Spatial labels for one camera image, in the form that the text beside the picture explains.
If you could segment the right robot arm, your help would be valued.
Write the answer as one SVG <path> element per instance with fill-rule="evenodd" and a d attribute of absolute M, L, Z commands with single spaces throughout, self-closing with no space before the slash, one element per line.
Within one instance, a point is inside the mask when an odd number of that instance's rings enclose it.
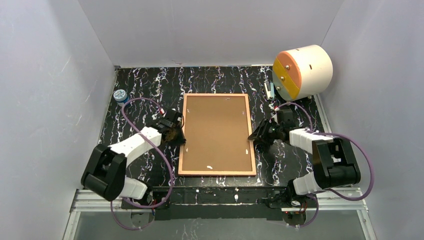
<path fill-rule="evenodd" d="M 289 108 L 278 110 L 271 118 L 263 119 L 248 140 L 265 148 L 281 140 L 312 155 L 312 172 L 289 180 L 283 190 L 268 193 L 265 202 L 270 208 L 293 201 L 303 204 L 308 194 L 357 184 L 361 180 L 351 143 L 343 137 L 318 135 L 308 128 L 297 126 Z"/>

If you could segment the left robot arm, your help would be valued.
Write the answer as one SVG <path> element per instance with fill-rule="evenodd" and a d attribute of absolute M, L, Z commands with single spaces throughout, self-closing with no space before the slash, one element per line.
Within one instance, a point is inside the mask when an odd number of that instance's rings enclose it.
<path fill-rule="evenodd" d="M 182 113 L 170 109 L 123 141 L 112 145 L 98 144 L 84 169 L 81 184 L 107 201 L 122 197 L 151 204 L 152 189 L 145 182 L 128 177 L 127 167 L 163 143 L 185 144 L 183 119 Z"/>

